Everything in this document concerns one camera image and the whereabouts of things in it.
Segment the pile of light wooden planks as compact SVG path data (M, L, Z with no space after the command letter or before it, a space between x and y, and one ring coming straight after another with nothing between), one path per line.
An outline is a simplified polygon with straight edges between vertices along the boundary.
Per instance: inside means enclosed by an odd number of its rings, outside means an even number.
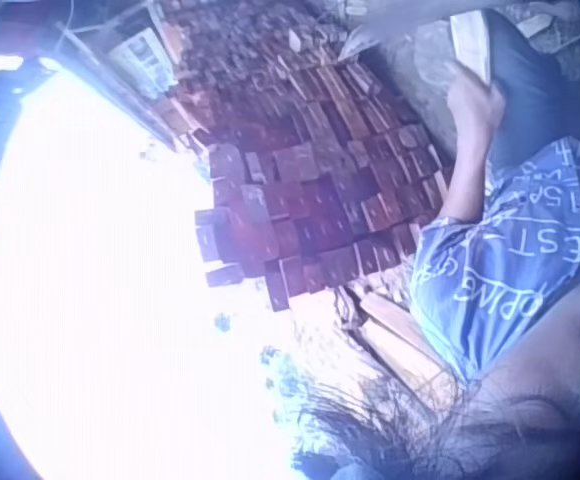
M359 297L343 286L334 293L341 328L355 342L430 409L454 404L461 386L407 310L375 292Z

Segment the printed carton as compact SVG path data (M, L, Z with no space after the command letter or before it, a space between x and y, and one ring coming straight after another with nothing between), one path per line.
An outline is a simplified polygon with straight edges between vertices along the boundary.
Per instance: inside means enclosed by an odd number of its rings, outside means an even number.
M152 28L145 28L118 44L108 57L139 93L150 100L156 100L177 84L171 59Z

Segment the stack of reddish wooden blocks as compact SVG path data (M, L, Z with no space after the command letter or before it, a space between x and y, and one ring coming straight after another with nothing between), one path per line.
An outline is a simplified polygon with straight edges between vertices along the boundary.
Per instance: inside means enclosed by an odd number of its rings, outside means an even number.
M407 100L340 58L344 29L277 0L173 0L166 18L213 198L196 215L209 286L258 280L283 311L414 253L449 173Z

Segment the person's left hand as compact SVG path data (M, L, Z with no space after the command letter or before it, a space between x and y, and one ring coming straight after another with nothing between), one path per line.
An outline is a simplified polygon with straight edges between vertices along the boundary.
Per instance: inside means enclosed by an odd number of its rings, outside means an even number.
M492 137L503 119L502 113L489 113L481 103L481 86L484 83L462 64L451 64L453 81L447 104L458 133L461 131L491 130Z

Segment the person's legs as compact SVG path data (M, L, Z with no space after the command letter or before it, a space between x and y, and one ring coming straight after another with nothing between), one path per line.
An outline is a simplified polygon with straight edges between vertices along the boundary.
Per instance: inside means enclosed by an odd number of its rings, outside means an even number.
M504 15L486 10L491 77L506 98L493 138L493 174L521 165L550 143L580 140L580 83L564 75L552 55L537 51Z

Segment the light wood offcut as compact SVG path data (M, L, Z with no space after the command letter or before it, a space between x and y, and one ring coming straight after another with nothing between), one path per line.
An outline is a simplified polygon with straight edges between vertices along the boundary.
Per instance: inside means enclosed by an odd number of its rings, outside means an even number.
M549 29L553 21L553 15L541 13L522 20L517 24L517 28L530 39Z

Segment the light wooden plank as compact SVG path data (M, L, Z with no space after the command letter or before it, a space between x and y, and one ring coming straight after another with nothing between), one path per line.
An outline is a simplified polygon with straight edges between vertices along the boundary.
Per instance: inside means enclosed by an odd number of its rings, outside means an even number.
M450 30L456 60L484 84L492 83L490 34L483 10L450 17Z

